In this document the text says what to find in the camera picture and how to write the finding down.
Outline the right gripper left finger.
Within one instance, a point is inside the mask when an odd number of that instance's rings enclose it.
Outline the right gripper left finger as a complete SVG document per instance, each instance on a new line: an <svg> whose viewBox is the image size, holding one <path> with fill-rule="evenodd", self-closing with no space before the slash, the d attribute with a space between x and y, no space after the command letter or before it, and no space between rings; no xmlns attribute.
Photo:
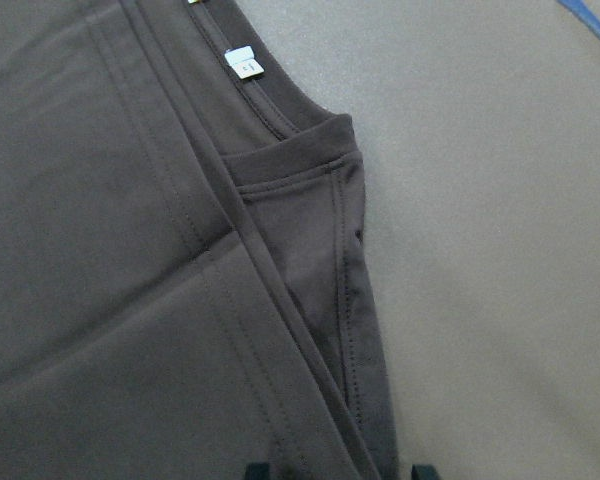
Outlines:
<svg viewBox="0 0 600 480"><path fill-rule="evenodd" d="M266 462L250 463L246 466L244 480L270 480L271 466Z"/></svg>

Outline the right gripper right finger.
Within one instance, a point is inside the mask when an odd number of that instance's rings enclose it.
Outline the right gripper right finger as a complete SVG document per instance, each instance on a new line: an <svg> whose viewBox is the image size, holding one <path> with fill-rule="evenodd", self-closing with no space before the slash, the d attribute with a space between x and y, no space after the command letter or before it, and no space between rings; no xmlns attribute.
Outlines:
<svg viewBox="0 0 600 480"><path fill-rule="evenodd" d="M440 480L437 469L431 464L413 464L411 468L412 480Z"/></svg>

